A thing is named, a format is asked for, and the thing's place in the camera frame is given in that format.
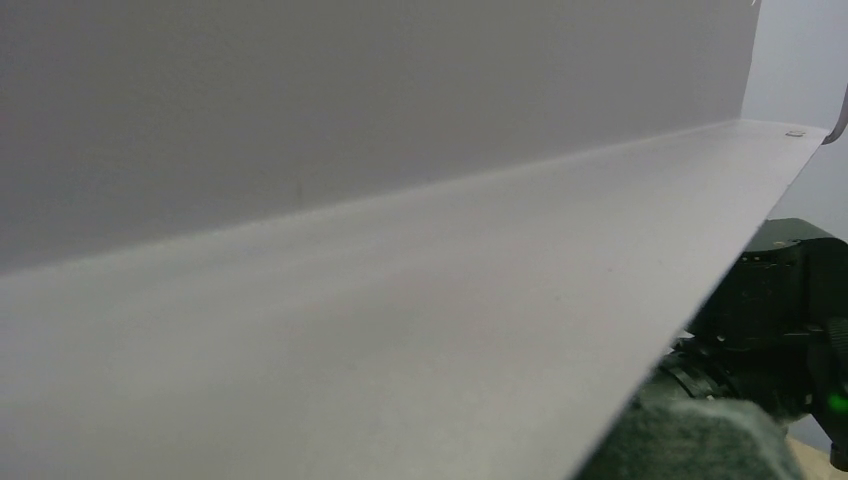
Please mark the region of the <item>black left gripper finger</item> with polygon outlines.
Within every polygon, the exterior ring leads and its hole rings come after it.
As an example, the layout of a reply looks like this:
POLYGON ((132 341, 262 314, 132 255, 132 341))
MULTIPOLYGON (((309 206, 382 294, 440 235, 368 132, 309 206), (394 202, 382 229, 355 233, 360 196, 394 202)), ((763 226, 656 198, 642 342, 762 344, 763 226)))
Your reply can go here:
POLYGON ((752 402, 635 403, 577 479, 802 479, 785 429, 752 402))

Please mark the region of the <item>lilac music stand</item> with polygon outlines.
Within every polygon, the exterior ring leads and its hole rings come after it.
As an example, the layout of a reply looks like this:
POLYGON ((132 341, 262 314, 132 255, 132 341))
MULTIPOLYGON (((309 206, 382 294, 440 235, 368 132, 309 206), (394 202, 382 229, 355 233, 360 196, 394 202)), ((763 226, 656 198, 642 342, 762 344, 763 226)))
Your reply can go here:
POLYGON ((570 479, 832 128, 758 1, 5 1, 5 479, 570 479))

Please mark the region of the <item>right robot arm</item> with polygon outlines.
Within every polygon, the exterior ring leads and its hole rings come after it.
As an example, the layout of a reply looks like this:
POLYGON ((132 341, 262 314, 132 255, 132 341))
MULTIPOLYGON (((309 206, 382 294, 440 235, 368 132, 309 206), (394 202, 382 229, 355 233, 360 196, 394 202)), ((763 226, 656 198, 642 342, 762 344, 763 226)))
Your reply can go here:
POLYGON ((847 243, 768 220, 638 397, 751 401, 781 423, 812 416, 847 469, 847 243))

